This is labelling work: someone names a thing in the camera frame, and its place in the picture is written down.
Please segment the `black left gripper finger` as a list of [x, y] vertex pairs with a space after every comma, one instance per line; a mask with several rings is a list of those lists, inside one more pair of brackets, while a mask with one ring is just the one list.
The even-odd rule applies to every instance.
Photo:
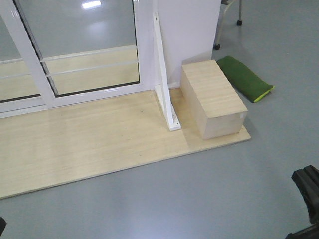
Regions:
[[3, 234], [5, 228], [7, 226], [7, 222], [3, 217], [0, 217], [0, 236]]

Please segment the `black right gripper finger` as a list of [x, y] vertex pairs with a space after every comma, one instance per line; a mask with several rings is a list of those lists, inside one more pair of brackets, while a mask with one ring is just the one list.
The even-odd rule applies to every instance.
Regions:
[[319, 170], [312, 165], [293, 172], [296, 184], [306, 204], [311, 224], [319, 222]]

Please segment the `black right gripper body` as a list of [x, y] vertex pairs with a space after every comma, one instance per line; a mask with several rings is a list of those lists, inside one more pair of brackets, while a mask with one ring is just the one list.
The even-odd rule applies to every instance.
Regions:
[[289, 233], [285, 239], [319, 239], [319, 225], [311, 225], [295, 233]]

